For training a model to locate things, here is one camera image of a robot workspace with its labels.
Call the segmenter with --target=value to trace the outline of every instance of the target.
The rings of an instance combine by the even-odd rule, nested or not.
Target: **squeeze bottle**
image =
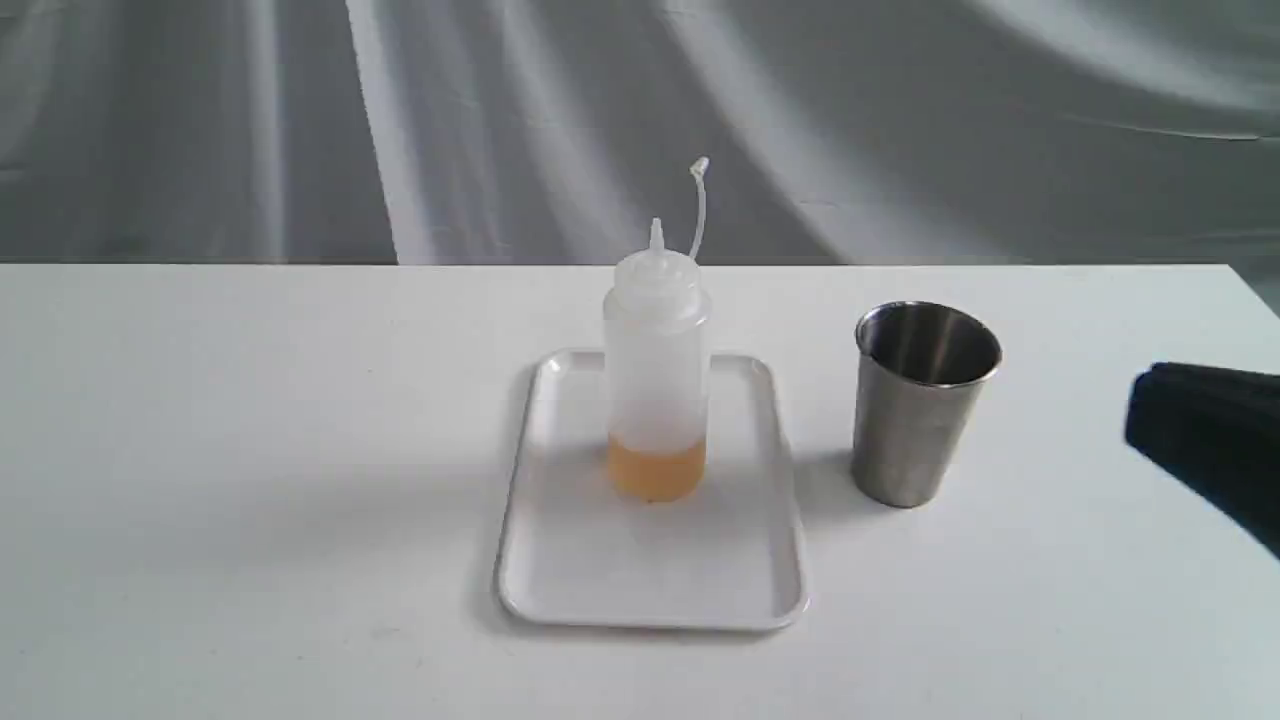
[[[698,231],[705,222],[701,158]],[[710,300],[698,263],[666,247],[654,218],[649,249],[625,258],[604,297],[604,369],[608,387],[608,473],[617,489],[649,502],[678,500],[698,486],[707,464]]]

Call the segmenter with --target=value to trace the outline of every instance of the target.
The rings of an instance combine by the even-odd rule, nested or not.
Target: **stainless steel cup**
[[[890,302],[858,322],[852,474],[895,507],[928,502],[982,386],[1000,368],[996,336],[933,302]]]

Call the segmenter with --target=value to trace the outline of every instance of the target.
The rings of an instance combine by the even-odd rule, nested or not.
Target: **table surface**
[[[1280,565],[1121,441],[1149,363],[1280,370],[1226,268],[714,268],[781,386],[813,602],[762,638],[524,625],[530,368],[605,268],[0,266],[0,716],[1263,717]],[[852,325],[1001,338],[942,493],[844,464]]]

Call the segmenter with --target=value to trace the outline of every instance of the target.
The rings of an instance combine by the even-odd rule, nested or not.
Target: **plastic tray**
[[[534,623],[768,632],[808,606],[790,448],[764,363],[717,355],[707,474],[686,498],[620,496],[604,473],[604,356],[536,369],[498,594]]]

